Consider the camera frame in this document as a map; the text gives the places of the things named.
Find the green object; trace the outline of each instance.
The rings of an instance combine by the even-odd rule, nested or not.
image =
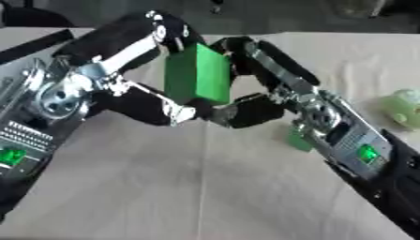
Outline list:
[[[166,58],[165,94],[178,104],[205,98],[215,105],[230,101],[229,60],[202,44]]]
[[[16,148],[3,148],[0,150],[0,163],[15,166],[21,162],[26,152]]]
[[[296,130],[295,127],[291,127],[289,135],[287,137],[287,144],[304,152],[310,152],[313,146],[305,141]]]
[[[420,91],[398,90],[382,99],[382,110],[406,128],[420,128]]]
[[[364,144],[357,150],[357,155],[366,164],[372,163],[378,156],[378,152],[369,144]]]

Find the table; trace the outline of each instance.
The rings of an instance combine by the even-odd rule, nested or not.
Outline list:
[[[54,31],[2,29],[1,48]],[[399,131],[372,107],[372,99],[399,88],[420,89],[420,36],[284,33],[256,38],[278,45],[374,124],[420,149],[420,133]],[[163,57],[127,75],[161,87],[162,67]],[[240,96],[260,89],[248,77],[232,92]],[[170,128],[105,112],[58,151],[0,226],[0,237],[410,239],[335,176],[320,155],[284,142],[292,119],[288,114],[241,130],[202,121]]]

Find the background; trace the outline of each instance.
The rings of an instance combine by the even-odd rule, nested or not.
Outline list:
[[[23,4],[23,0],[7,1],[13,6]],[[363,1],[377,0],[225,0],[218,15],[210,12],[210,0],[35,0],[35,7],[63,14],[80,27],[99,26],[134,10],[160,8],[182,17],[203,34],[416,31],[417,21],[407,15],[368,19],[340,13]]]

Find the robotic hand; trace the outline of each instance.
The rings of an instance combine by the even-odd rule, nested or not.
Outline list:
[[[229,37],[212,47],[231,52],[232,73],[254,74],[268,91],[216,110],[209,120],[249,127],[279,118],[284,110],[296,113],[294,126],[325,162],[403,231],[420,239],[420,155],[415,150],[371,126],[341,97],[319,89],[313,74],[269,42]]]
[[[178,53],[197,42],[205,44],[188,24],[166,12],[130,14],[64,45],[49,65],[36,59],[22,76],[2,82],[0,220],[90,116],[111,110],[146,124],[173,126],[207,112],[198,99],[178,105],[160,91],[123,77],[157,57],[159,45]]]

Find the screw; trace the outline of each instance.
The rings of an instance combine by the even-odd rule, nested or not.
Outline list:
[[[417,161],[415,161],[414,159],[408,161],[407,164],[409,165],[410,168],[413,168],[413,169],[416,169],[418,167]]]
[[[29,70],[24,70],[24,71],[22,72],[22,75],[23,75],[23,76],[25,76],[25,77],[28,77],[28,76],[29,76],[29,74],[30,74]]]
[[[380,190],[378,190],[378,191],[375,193],[375,195],[373,195],[373,198],[375,198],[375,199],[380,199],[380,198],[382,197],[382,195],[383,195],[383,193],[382,193]]]
[[[184,38],[188,38],[189,36],[188,27],[186,25],[184,25],[184,30],[182,32],[182,35],[184,36]]]

